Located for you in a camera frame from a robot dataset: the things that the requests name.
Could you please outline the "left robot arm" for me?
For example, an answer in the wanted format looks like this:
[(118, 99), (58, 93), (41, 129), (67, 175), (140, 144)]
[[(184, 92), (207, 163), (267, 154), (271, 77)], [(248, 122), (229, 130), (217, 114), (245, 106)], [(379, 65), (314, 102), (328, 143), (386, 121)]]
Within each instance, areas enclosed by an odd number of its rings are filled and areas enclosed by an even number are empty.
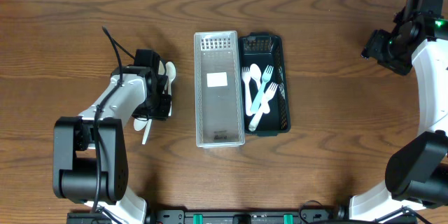
[(54, 126), (52, 189), (56, 197), (92, 208), (70, 214), (69, 223), (149, 223), (145, 199), (128, 186), (123, 129), (130, 118), (166, 120), (172, 97), (165, 92), (164, 62), (138, 49), (133, 64), (111, 74), (106, 90), (88, 109)]

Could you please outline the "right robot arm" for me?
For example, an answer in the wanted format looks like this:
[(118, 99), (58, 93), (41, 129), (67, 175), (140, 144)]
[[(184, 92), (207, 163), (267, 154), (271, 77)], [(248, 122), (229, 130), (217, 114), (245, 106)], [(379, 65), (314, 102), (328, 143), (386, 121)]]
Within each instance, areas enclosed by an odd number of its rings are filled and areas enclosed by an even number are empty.
[(447, 20), (444, 0), (407, 0), (393, 31), (373, 31), (361, 55), (401, 76), (414, 70), (419, 130), (393, 154), (385, 179), (349, 201), (347, 223), (416, 223), (420, 210), (447, 205)]

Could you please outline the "white plastic fork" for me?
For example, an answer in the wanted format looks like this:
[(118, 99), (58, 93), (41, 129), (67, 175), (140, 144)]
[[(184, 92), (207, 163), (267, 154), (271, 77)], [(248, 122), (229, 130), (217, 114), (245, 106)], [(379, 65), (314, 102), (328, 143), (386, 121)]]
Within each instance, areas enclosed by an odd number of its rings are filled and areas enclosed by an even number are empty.
[(253, 119), (249, 123), (248, 130), (254, 132), (260, 122), (260, 119), (265, 111), (265, 108), (269, 106), (268, 102), (274, 97), (277, 91), (278, 85), (276, 83), (271, 83), (264, 95), (261, 97), (260, 108), (254, 115)]
[(244, 82), (245, 113), (247, 116), (252, 116), (253, 115), (253, 112), (251, 111), (252, 99), (249, 87), (249, 83), (251, 81), (251, 75), (248, 67), (243, 67), (241, 69), (241, 79)]

